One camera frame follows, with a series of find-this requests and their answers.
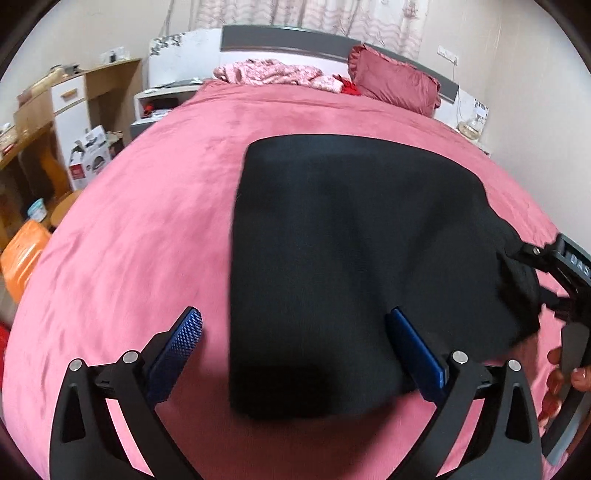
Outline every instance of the metal screw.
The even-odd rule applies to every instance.
[[[130,350],[129,352],[125,352],[123,355],[123,362],[125,364],[132,364],[139,358],[139,353],[135,350]]]
[[[468,356],[460,350],[456,350],[455,352],[453,352],[452,358],[455,362],[457,362],[460,365],[463,365],[468,361]]]
[[[508,365],[514,372],[521,370],[521,364],[517,360],[509,360]]]
[[[70,362],[70,370],[72,370],[73,372],[79,370],[82,367],[82,360],[80,360],[79,358],[77,358],[76,360],[72,360]]]

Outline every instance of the blue gripper pad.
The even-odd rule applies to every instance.
[[[201,338],[202,330],[203,320],[199,310],[187,309],[148,371],[146,400],[152,408],[168,399]]]
[[[446,370],[399,308],[386,315],[386,333],[394,353],[423,398],[439,406],[446,398]]]

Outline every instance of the wall switch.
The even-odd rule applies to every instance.
[[[457,65],[460,60],[460,57],[458,57],[454,52],[443,48],[441,45],[439,45],[439,48],[437,49],[437,54],[454,63],[455,65]]]

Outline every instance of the white drawer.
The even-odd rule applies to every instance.
[[[84,75],[80,75],[79,77],[73,78],[72,80],[68,80],[51,87],[53,113],[57,113],[67,106],[84,98],[86,98]]]

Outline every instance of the curtain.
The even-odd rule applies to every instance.
[[[193,28],[286,25],[344,35],[416,60],[429,0],[198,0]]]

